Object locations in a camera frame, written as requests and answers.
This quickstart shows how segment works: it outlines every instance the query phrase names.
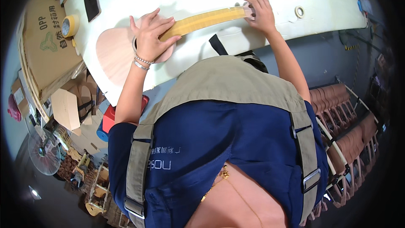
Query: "blue stool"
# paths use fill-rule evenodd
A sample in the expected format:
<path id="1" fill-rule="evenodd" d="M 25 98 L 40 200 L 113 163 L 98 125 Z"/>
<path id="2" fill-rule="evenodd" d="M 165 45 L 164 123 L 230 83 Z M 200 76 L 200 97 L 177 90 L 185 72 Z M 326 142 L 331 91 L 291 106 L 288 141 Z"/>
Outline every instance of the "blue stool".
<path id="1" fill-rule="evenodd" d="M 101 120 L 101 123 L 99 125 L 99 128 L 96 131 L 97 136 L 103 140 L 104 142 L 108 142 L 108 134 L 103 131 L 103 120 Z"/>

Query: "smartphone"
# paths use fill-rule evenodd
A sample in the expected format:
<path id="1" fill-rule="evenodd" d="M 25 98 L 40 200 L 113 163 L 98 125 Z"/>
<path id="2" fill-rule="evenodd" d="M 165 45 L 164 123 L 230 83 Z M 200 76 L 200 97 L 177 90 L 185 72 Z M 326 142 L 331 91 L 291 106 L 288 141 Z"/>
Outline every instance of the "smartphone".
<path id="1" fill-rule="evenodd" d="M 99 0 L 84 0 L 84 6 L 86 7 L 87 19 L 89 22 L 101 13 Z"/>

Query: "light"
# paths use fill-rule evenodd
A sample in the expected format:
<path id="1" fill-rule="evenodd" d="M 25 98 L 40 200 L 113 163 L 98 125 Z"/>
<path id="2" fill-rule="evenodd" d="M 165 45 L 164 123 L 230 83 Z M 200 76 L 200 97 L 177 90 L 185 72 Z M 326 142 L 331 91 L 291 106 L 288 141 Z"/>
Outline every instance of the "light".
<path id="1" fill-rule="evenodd" d="M 41 200 L 41 196 L 35 189 L 33 189 L 31 186 L 28 186 L 28 188 L 30 189 L 31 196 L 34 200 Z"/>
<path id="2" fill-rule="evenodd" d="M 326 199 L 328 199 L 328 200 L 331 200 L 331 199 L 329 198 L 328 194 L 324 194 L 324 197 L 325 197 Z"/>

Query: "beaded bracelet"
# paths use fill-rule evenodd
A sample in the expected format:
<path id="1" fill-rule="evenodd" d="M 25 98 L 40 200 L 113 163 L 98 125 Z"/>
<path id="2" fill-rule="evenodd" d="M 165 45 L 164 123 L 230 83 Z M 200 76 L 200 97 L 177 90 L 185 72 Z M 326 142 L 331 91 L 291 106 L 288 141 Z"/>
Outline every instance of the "beaded bracelet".
<path id="1" fill-rule="evenodd" d="M 151 65 L 151 64 L 153 63 L 153 62 L 148 62 L 148 61 L 146 61 L 146 60 L 143 60 L 142 58 L 140 58 L 140 57 L 138 56 L 137 53 L 135 53 L 135 58 L 138 59 L 139 61 L 141 61 L 142 63 L 147 63 L 147 64 L 149 64 L 149 65 Z"/>

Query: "hand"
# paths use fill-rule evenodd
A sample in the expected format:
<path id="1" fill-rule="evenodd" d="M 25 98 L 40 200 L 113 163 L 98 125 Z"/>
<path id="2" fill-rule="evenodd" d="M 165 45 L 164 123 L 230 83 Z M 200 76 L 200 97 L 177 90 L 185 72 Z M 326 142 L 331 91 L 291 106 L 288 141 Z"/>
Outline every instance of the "hand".
<path id="1" fill-rule="evenodd" d="M 276 30 L 273 9 L 268 0 L 245 0 L 251 3 L 256 11 L 256 19 L 245 18 L 252 28 L 270 34 Z"/>
<path id="2" fill-rule="evenodd" d="M 176 35 L 167 39 L 165 42 L 159 41 L 158 37 L 175 24 L 173 17 L 154 20 L 159 11 L 160 9 L 157 8 L 153 12 L 145 15 L 140 27 L 135 25 L 134 17 L 129 16 L 131 30 L 136 36 L 136 53 L 140 58 L 148 62 L 155 61 L 161 53 L 181 38 L 181 36 Z M 145 63 L 142 65 L 149 68 L 149 65 Z"/>

